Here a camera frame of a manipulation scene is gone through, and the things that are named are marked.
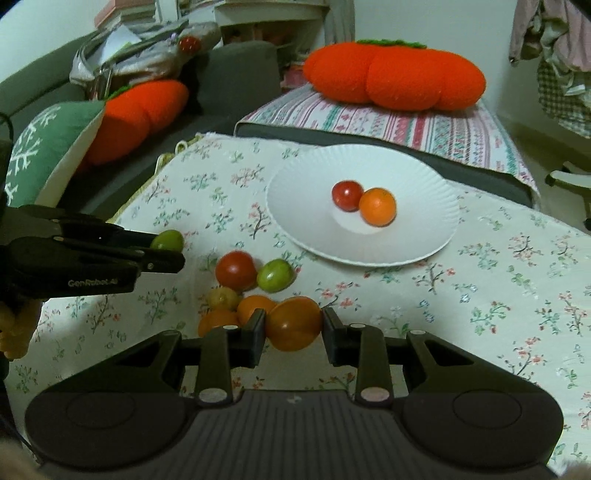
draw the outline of white plate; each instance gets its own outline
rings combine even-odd
[[[397,202],[393,223],[373,227],[359,212],[338,209],[332,188],[342,180],[389,190]],[[451,240],[460,214],[457,193],[435,170],[370,145],[316,148],[293,159],[271,179],[267,208],[297,245],[364,267],[405,265],[433,255]]]

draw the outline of orange carrot pillow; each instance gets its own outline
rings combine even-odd
[[[169,126],[189,101],[189,89],[176,80],[141,83],[123,95],[144,109],[150,119],[150,135]]]
[[[102,165],[124,157],[148,138],[150,118],[125,94],[107,101],[105,116],[84,159],[86,165]]]
[[[399,111],[443,111],[474,105],[486,80],[469,60],[403,41],[347,42],[320,48],[304,75],[326,97]]]
[[[78,173],[129,154],[149,135],[169,126],[188,100],[188,88],[176,80],[141,83],[108,100],[103,122]]]

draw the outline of red tomato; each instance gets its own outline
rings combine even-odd
[[[363,187],[353,180],[340,181],[332,190],[333,202],[345,212],[358,210],[362,195]]]
[[[217,261],[216,278],[222,287],[241,292],[256,285],[256,268],[252,257],[236,250]]]

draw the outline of black cable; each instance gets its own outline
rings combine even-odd
[[[12,125],[10,117],[5,113],[0,112],[0,118],[2,118],[8,126],[8,136],[10,137],[10,141],[14,143],[14,126]]]

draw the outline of green tomato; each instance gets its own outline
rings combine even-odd
[[[275,293],[289,287],[296,279],[296,274],[291,265],[277,258],[265,264],[256,276],[256,283],[267,293]]]
[[[166,230],[158,235],[150,248],[156,250],[172,250],[173,252],[182,252],[184,247],[183,234],[177,230]]]

